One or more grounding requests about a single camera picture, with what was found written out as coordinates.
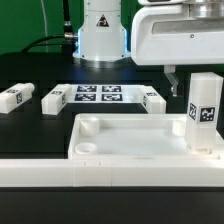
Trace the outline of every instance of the white robot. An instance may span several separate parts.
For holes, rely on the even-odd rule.
[[[79,29],[74,63],[111,68],[127,63],[127,34],[121,25],[121,0],[84,0],[84,24]]]
[[[224,1],[139,0],[131,54],[138,65],[164,65],[176,95],[176,65],[224,63]]]

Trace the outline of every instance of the warning label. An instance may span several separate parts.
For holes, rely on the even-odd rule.
[[[101,16],[99,22],[96,24],[96,26],[100,27],[109,27],[109,24],[107,22],[107,19],[104,15]]]

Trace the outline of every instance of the white tray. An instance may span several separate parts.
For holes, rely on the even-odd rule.
[[[74,185],[224,186],[223,139],[217,133],[212,154],[192,155],[184,136],[172,133],[175,120],[186,115],[78,115],[69,146]],[[83,121],[94,136],[86,136]]]

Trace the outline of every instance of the black tabletop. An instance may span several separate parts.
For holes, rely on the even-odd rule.
[[[167,101],[167,113],[186,113],[192,72],[207,66],[178,66],[184,94],[173,97],[162,66],[130,64],[91,69],[72,64],[63,54],[11,53],[0,56],[0,92],[32,82],[31,100],[0,114],[0,159],[67,158],[79,113],[146,113],[140,104],[67,104],[58,116],[41,113],[41,99],[57,84],[142,84]],[[218,131],[224,136],[224,97]],[[1,188],[0,223],[158,223],[223,224],[222,188]]]
[[[140,104],[67,104],[58,116],[41,113],[41,99],[57,84],[152,85],[167,101],[167,113],[187,110],[191,72],[212,66],[179,66],[184,95],[173,97],[162,66],[134,63],[115,69],[93,69],[72,63],[65,54],[11,53],[0,56],[0,91],[16,83],[35,85],[33,97],[8,115],[0,114],[0,158],[67,158],[74,118],[79,113],[146,113]],[[219,130],[222,118],[219,119]]]

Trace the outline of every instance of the white rectangular block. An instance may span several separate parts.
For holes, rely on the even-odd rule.
[[[41,100],[42,113],[57,115],[67,104],[71,96],[72,87],[69,84],[57,85],[47,96]]]
[[[1,159],[0,187],[72,187],[73,163],[63,159]]]
[[[214,73],[191,76],[185,140],[192,153],[214,147],[223,78]]]
[[[0,113],[8,114],[32,97],[32,83],[18,83],[0,94]]]
[[[149,114],[165,114],[166,101],[151,86],[139,87],[140,101]]]

